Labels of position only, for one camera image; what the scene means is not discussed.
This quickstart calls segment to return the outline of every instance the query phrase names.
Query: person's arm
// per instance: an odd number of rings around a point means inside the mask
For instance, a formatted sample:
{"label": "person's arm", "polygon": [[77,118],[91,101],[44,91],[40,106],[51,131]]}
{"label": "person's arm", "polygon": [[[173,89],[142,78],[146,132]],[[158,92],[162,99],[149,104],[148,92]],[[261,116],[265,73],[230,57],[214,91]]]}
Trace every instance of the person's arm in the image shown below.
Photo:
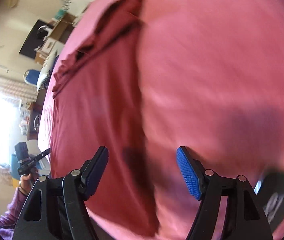
{"label": "person's arm", "polygon": [[31,186],[29,184],[29,179],[31,178],[31,176],[31,174],[29,174],[28,176],[21,176],[20,187],[22,189],[20,190],[19,188],[16,188],[12,202],[7,206],[7,211],[5,212],[5,214],[0,217],[0,228],[13,226],[17,222],[17,219],[26,201],[27,195],[31,191]]}

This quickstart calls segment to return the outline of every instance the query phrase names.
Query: person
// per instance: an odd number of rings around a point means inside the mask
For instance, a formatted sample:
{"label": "person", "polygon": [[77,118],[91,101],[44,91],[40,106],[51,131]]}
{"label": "person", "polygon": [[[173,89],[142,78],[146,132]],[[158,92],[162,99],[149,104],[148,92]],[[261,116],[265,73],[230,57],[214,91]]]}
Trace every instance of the person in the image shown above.
{"label": "person", "polygon": [[33,178],[32,174],[22,175],[19,186],[16,188],[12,202],[7,206],[7,211],[0,217],[0,236],[4,240],[13,238],[14,228],[21,213],[27,196],[32,190],[29,181]]}

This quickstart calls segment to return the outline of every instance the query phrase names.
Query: bed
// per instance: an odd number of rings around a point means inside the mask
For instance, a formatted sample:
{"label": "bed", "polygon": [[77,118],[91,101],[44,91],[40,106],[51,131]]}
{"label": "bed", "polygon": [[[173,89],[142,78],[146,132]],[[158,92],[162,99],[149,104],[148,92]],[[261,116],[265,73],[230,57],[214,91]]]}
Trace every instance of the bed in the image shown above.
{"label": "bed", "polygon": [[[54,74],[114,1],[91,4]],[[284,170],[284,0],[144,0],[141,19],[138,71],[83,67],[57,96],[51,78],[38,145],[52,148],[54,177],[109,148],[86,206],[115,239],[185,239],[199,203],[176,164],[179,146],[252,185],[268,167]],[[284,221],[274,239],[283,236]]]}

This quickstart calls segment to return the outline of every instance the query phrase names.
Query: purple sweater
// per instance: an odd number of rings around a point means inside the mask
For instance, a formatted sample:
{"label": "purple sweater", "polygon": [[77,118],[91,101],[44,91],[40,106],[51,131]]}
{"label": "purple sweater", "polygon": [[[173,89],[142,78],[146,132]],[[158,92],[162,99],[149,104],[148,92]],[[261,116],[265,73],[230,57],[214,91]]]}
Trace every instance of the purple sweater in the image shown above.
{"label": "purple sweater", "polygon": [[0,217],[0,236],[4,240],[11,240],[13,238],[15,224],[25,201],[26,196],[17,188],[11,204],[7,206],[7,211]]}

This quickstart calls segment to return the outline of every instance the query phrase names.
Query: purple sleeve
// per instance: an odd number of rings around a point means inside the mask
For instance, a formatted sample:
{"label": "purple sleeve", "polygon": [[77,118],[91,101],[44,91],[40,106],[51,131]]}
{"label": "purple sleeve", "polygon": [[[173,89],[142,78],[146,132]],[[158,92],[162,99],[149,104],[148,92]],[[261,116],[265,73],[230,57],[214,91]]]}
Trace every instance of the purple sleeve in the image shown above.
{"label": "purple sleeve", "polygon": [[7,206],[5,214],[0,217],[0,227],[14,225],[17,222],[25,201],[26,196],[16,188],[11,204]]}

